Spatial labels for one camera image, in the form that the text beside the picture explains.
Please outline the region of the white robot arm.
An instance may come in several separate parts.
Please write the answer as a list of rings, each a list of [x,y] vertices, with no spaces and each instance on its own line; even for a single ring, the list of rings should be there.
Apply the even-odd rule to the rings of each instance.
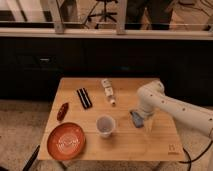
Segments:
[[[213,110],[166,96],[164,85],[160,80],[141,86],[137,90],[137,95],[139,113],[143,118],[151,117],[154,108],[157,107],[213,140]]]

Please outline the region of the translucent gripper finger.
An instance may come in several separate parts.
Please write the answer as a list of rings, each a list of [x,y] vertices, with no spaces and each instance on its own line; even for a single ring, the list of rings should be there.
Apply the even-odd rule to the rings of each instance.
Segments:
[[[147,133],[150,133],[152,131],[153,127],[153,118],[149,117],[144,120],[144,128]]]

